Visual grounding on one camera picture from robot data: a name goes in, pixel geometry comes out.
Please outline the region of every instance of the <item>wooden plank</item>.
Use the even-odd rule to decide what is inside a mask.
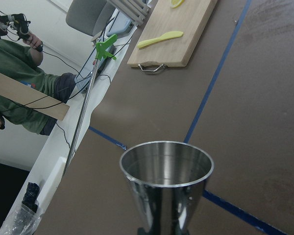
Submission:
[[[169,0],[159,0],[138,42],[169,31],[182,31],[184,35],[141,49],[135,47],[127,64],[186,66],[216,3],[217,0],[185,0],[179,7],[170,8]]]
[[[59,100],[50,96],[46,97],[46,94],[39,92],[31,87],[28,87],[16,80],[13,80],[12,78],[5,76],[2,73],[0,73],[0,95],[22,105],[26,105],[40,99],[26,105],[26,107],[33,109],[49,107],[51,105],[60,103]],[[63,120],[68,109],[69,106],[67,104],[61,103],[50,108],[35,110],[52,118]]]

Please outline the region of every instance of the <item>stainless steel cup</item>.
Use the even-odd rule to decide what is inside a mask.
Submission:
[[[124,152],[120,167],[149,235],[183,235],[214,163],[182,142],[153,141]]]

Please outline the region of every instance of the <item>blue tape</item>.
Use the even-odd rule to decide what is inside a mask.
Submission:
[[[115,145],[121,147],[124,151],[126,151],[126,145],[125,144],[115,140],[114,138],[106,135],[105,133],[102,133],[101,131],[95,129],[94,127],[89,126],[88,129],[95,132],[96,134],[100,135],[101,137],[104,137],[106,140],[109,140],[110,142],[114,143]]]
[[[202,196],[264,233],[269,235],[287,235],[281,230],[278,230],[275,227],[261,221],[257,217],[243,211],[241,208],[238,208],[229,202],[226,202],[224,199],[212,194],[207,190],[203,192]]]
[[[210,95],[210,93],[211,93],[211,91],[212,91],[212,89],[213,89],[213,87],[214,87],[214,85],[216,83],[216,80],[217,80],[217,78],[218,78],[218,76],[220,74],[220,71],[221,71],[221,69],[222,69],[222,67],[224,65],[225,59],[227,58],[227,56],[229,54],[229,51],[230,51],[230,49],[231,49],[231,47],[232,47],[232,45],[234,43],[234,40],[235,40],[235,38],[236,38],[240,28],[241,28],[241,25],[243,23],[243,20],[244,20],[246,14],[247,14],[247,11],[248,11],[248,8],[250,6],[251,1],[252,0],[247,0],[246,4],[244,6],[244,9],[242,10],[242,13],[241,13],[240,18],[238,20],[238,23],[236,24],[235,29],[234,29],[234,31],[233,31],[233,33],[231,35],[230,41],[228,42],[228,44],[227,44],[227,46],[226,46],[226,48],[225,48],[225,50],[223,52],[221,60],[220,60],[218,66],[217,66],[217,69],[216,69],[216,71],[215,71],[215,73],[214,73],[214,75],[213,75],[213,77],[211,79],[211,82],[210,82],[210,84],[208,86],[208,89],[207,89],[207,91],[205,93],[205,96],[201,101],[201,104],[200,104],[200,106],[199,106],[199,108],[197,110],[197,113],[196,113],[196,115],[195,115],[195,117],[193,119],[191,127],[190,127],[190,129],[189,129],[189,131],[188,131],[188,133],[187,133],[187,135],[186,135],[186,137],[184,139],[185,143],[188,143],[190,141],[190,138],[191,138],[191,136],[193,134],[193,131],[194,131],[194,129],[195,129],[197,123],[198,123],[199,117],[200,117],[200,115],[201,115],[201,113],[202,113],[202,111],[203,111],[203,109],[204,109],[204,107],[205,107],[205,105],[207,103],[208,97],[209,97],[209,95]]]

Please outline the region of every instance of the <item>brown table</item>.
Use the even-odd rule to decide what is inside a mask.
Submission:
[[[184,141],[244,5],[219,1],[187,67],[158,75],[126,65],[137,30],[90,126],[128,148]],[[210,192],[294,235],[294,1],[252,2],[189,143],[215,161]],[[88,130],[35,234],[135,235],[123,152]],[[189,230],[262,234],[205,198]]]

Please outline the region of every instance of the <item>gray chair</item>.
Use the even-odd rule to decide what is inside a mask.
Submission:
[[[111,18],[115,7],[106,0],[73,0],[66,23],[87,35],[95,36]]]

